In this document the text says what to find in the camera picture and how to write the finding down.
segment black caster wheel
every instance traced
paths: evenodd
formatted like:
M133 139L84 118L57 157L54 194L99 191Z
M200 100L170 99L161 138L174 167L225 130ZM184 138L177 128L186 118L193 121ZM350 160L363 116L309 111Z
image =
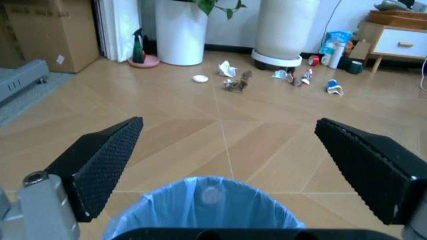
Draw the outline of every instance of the black caster wheel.
M45 84L46 83L46 80L45 79L43 79L43 78L40 78L38 81L37 81L37 84Z
M288 67L287 68L287 73L288 74L294 74L294 72L295 72L295 67L292 66L292 67Z
M259 70L266 70L267 69L267 64L265 64L264 62L255 60L255 67Z

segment trash bin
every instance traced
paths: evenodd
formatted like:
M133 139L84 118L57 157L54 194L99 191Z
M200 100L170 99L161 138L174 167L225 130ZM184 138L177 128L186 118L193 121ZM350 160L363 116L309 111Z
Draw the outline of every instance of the trash bin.
M143 194L111 219L103 239L138 228L305 228L264 192L224 177L188 177Z

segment green spray bottle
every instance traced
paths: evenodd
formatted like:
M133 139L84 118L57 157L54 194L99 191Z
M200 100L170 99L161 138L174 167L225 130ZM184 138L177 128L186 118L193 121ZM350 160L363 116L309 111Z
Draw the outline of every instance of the green spray bottle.
M133 55L132 55L132 61L134 63L137 64L143 64L144 63L144 59L145 59L145 52L143 50L143 45L140 41L140 37L141 39L143 38L143 29L140 28L138 30L136 30L133 33L135 39L134 39L134 43L133 43Z

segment drawer handle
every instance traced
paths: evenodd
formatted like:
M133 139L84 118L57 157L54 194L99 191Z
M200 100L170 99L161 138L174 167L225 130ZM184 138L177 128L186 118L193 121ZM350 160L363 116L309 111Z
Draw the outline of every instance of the drawer handle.
M410 42L404 42L404 41L400 41L398 45L399 47L404 47L404 48L412 48L414 46L414 44Z

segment green plant leaf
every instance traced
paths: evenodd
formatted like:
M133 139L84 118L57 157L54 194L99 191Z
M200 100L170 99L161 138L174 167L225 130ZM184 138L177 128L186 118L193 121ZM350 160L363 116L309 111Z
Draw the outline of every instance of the green plant leaf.
M202 10L206 15L212 12L212 9L215 7L215 0L199 0L197 6Z
M233 17L233 10L230 8L227 9L227 19L230 20Z
M235 6L235 9L238 10L242 6L242 0L237 1L237 5Z

